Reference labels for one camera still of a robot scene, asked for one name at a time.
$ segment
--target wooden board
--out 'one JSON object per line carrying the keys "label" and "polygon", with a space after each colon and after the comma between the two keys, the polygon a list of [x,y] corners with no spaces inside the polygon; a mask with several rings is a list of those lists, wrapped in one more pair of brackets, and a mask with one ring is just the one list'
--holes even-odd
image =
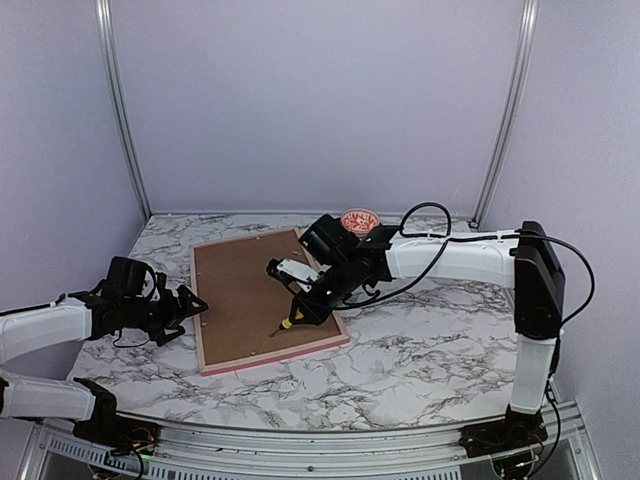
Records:
{"label": "wooden board", "polygon": [[209,304],[195,317],[202,375],[223,373],[316,352],[349,342],[334,313],[319,327],[298,326],[270,338],[289,315],[291,294],[266,273],[272,258],[317,267],[298,243],[297,229],[225,239],[191,247],[191,285]]}

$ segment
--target wooden frame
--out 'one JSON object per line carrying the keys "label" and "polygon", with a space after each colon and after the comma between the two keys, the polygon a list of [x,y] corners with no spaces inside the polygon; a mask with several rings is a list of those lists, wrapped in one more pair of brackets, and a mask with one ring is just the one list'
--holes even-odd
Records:
{"label": "wooden frame", "polygon": [[[197,272],[195,265],[195,251],[198,248],[208,247],[211,245],[219,245],[223,243],[234,242],[238,240],[247,240],[255,237],[264,237],[267,235],[274,235],[282,232],[290,232],[293,231],[295,234],[300,237],[300,230],[298,228],[281,228],[277,230],[271,230],[268,232],[260,233],[259,235],[245,235],[242,237],[234,237],[234,238],[225,238],[222,240],[217,240],[214,242],[203,243],[199,245],[191,245],[190,247],[190,268],[191,268],[191,288],[196,295],[198,295],[198,282],[197,282]],[[304,252],[305,258],[309,265],[313,268],[318,269],[319,265],[315,261],[315,259],[303,248],[300,248]],[[278,362],[281,360],[285,360],[288,358],[296,357],[299,355],[304,355],[307,353],[313,353],[321,350],[325,350],[331,347],[337,347],[340,345],[345,345],[349,343],[349,335],[344,326],[344,322],[342,318],[337,312],[332,314],[333,320],[338,327],[339,335],[335,335],[329,338],[325,338],[322,340],[316,340],[312,342],[308,342],[302,345],[297,345],[294,347],[283,348],[277,351],[258,354],[250,357],[245,357],[236,360],[230,360],[226,362],[221,362],[217,364],[207,365],[205,361],[205,352],[204,352],[204,342],[203,342],[203,332],[202,332],[202,322],[200,319],[200,315],[196,315],[194,317],[194,327],[196,334],[196,349],[198,352],[198,365],[200,367],[200,374],[203,376],[213,375],[217,373],[225,373],[234,370],[240,370],[243,368],[249,368],[258,365],[264,365],[266,363]]]}

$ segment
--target black bracket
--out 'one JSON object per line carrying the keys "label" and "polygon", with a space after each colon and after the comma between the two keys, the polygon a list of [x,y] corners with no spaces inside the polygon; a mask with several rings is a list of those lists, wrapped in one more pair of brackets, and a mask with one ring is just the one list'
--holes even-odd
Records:
{"label": "black bracket", "polygon": [[459,444],[469,458],[528,447],[549,438],[540,411],[526,415],[509,407],[504,419],[467,425],[460,432]]}
{"label": "black bracket", "polygon": [[158,438],[157,424],[117,415],[117,402],[113,393],[86,378],[74,380],[91,390],[96,397],[91,418],[75,424],[74,436],[119,451],[129,451],[133,448],[133,443],[148,441],[149,436]]}
{"label": "black bracket", "polygon": [[526,221],[515,256],[516,332],[533,339],[557,338],[562,326],[565,275],[551,244],[538,240],[545,231]]}

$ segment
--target yellow object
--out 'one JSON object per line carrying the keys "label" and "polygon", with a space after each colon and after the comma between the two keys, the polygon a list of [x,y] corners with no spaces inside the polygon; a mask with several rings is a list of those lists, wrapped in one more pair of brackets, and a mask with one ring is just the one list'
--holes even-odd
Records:
{"label": "yellow object", "polygon": [[[300,310],[298,310],[296,312],[296,320],[302,320],[303,318],[304,318],[304,315]],[[282,321],[281,325],[282,325],[282,328],[284,328],[285,330],[289,330],[291,327],[293,327],[293,323],[291,323],[291,320],[289,320],[288,318],[285,318]]]}

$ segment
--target small object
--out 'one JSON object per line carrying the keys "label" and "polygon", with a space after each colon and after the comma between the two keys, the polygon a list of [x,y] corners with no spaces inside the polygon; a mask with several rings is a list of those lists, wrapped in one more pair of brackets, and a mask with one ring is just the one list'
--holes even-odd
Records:
{"label": "small object", "polygon": [[[296,320],[302,320],[303,318],[304,318],[304,315],[300,310],[298,310],[296,312]],[[289,318],[284,318],[282,322],[280,322],[280,325],[278,325],[278,329],[275,332],[273,332],[271,335],[269,335],[269,338],[275,337],[278,332],[289,330],[291,327],[293,327],[293,325],[294,324],[291,323],[291,320],[289,320]]]}
{"label": "small object", "polygon": [[342,226],[359,238],[366,237],[371,230],[380,225],[378,215],[364,208],[352,208],[340,217]]}

